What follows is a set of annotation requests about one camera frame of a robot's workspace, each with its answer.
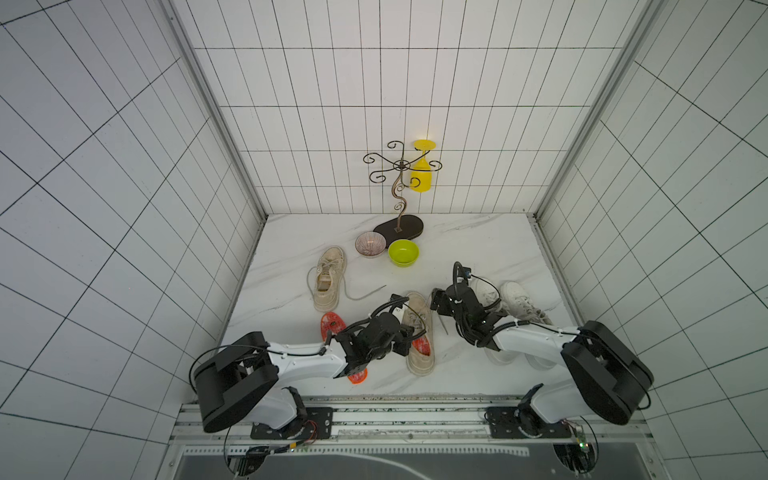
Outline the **white sneaker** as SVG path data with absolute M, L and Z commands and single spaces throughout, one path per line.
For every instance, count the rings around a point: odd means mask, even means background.
M 479 277 L 473 277 L 470 280 L 470 287 L 473 289 L 480 304 L 487 311 L 506 314 L 505 306 L 501 300 L 500 294 L 496 291 L 493 285 Z M 492 364 L 498 366 L 509 365 L 513 363 L 518 356 L 518 353 L 515 352 L 504 353 L 491 349 L 486 349 L 485 354 Z
M 553 325 L 547 313 L 536 307 L 531 301 L 526 290 L 517 282 L 507 281 L 501 289 L 501 300 L 504 308 L 512 317 L 518 320 L 528 320 L 545 325 Z M 519 353 L 500 353 L 498 362 L 500 365 L 511 364 Z M 552 369 L 555 364 L 540 357 L 525 355 L 529 365 L 536 370 L 546 371 Z

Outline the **beige lace sneaker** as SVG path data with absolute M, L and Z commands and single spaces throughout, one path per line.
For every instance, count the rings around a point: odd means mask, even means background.
M 314 308 L 321 313 L 334 311 L 340 302 L 340 295 L 349 301 L 362 301 L 385 288 L 379 286 L 360 296 L 353 296 L 346 284 L 347 256 L 340 246 L 329 247 L 310 268 L 306 276 L 306 285 Z
M 402 307 L 401 323 L 413 328 L 412 336 L 414 337 L 406 357 L 407 368 L 416 376 L 427 376 L 436 366 L 431 298 L 416 291 L 407 292 L 406 296 L 408 301 Z

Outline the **red insole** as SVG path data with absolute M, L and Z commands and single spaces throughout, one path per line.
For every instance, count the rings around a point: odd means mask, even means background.
M 412 347 L 423 356 L 431 355 L 431 344 L 429 338 L 422 336 L 412 342 Z
M 323 342 L 328 342 L 332 335 L 338 334 L 347 327 L 344 320 L 334 312 L 326 312 L 320 321 L 320 331 Z M 354 385 L 363 383 L 368 376 L 368 370 L 348 375 L 347 379 Z

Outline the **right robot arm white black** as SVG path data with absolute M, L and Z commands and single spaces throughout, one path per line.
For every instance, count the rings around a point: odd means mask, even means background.
M 457 333 L 470 345 L 498 354 L 527 356 L 534 367 L 562 367 L 568 378 L 534 385 L 514 407 L 511 422 L 524 437 L 541 437 L 549 426 L 594 414 L 613 424 L 629 423 L 654 382 L 650 369 L 603 323 L 588 321 L 573 331 L 545 323 L 513 288 L 518 304 L 499 293 L 483 304 L 470 268 L 456 262 L 452 282 L 431 294 L 430 308 L 454 319 Z

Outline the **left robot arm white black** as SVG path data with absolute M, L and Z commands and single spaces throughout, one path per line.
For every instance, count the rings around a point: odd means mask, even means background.
M 328 330 L 319 343 L 284 345 L 263 333 L 248 333 L 190 372 L 206 433 L 240 422 L 262 426 L 281 438 L 299 435 L 309 423 L 294 383 L 306 379 L 345 379 L 390 353 L 409 354 L 427 333 L 425 320 L 407 296 L 394 295 L 367 318 L 338 332 Z

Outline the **green plastic bowl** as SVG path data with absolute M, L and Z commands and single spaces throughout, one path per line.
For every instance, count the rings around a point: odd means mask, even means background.
M 398 267 L 406 268 L 413 265 L 419 258 L 418 245 L 407 239 L 393 241 L 387 250 L 391 262 Z

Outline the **ornate metal cup stand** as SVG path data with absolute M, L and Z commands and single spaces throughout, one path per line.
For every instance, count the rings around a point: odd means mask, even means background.
M 386 238 L 387 247 L 399 239 L 414 240 L 419 237 L 424 230 L 424 222 L 414 214 L 408 214 L 408 200 L 403 196 L 403 192 L 410 188 L 411 165 L 419 156 L 413 160 L 405 158 L 405 143 L 400 140 L 392 140 L 387 143 L 387 148 L 394 150 L 400 148 L 400 158 L 390 160 L 377 152 L 366 153 L 362 161 L 366 165 L 373 165 L 377 161 L 382 163 L 382 167 L 369 173 L 369 181 L 373 184 L 382 184 L 387 180 L 389 173 L 395 174 L 395 179 L 391 187 L 391 195 L 395 199 L 394 210 L 397 216 L 379 224 L 373 231 L 380 233 Z M 439 172 L 443 165 L 439 160 L 428 160 L 432 167 L 432 175 Z

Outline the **pink glass bowl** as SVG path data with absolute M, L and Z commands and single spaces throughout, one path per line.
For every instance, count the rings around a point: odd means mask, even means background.
M 367 231 L 354 242 L 355 250 L 365 258 L 375 258 L 387 250 L 386 238 L 378 232 Z

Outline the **yellow plastic goblet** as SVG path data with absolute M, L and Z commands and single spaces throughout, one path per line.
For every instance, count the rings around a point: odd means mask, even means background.
M 436 147 L 436 143 L 423 139 L 416 140 L 413 146 L 419 152 L 419 158 L 411 165 L 410 188 L 415 192 L 424 193 L 431 188 L 432 182 L 432 167 L 428 162 L 427 154 Z

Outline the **aluminium mounting rail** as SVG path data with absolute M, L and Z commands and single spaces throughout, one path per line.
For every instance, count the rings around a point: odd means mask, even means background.
M 525 434 L 515 397 L 306 397 L 307 419 L 297 436 L 316 447 L 370 445 L 491 445 L 641 443 L 646 422 L 613 425 L 595 415 L 541 424 Z

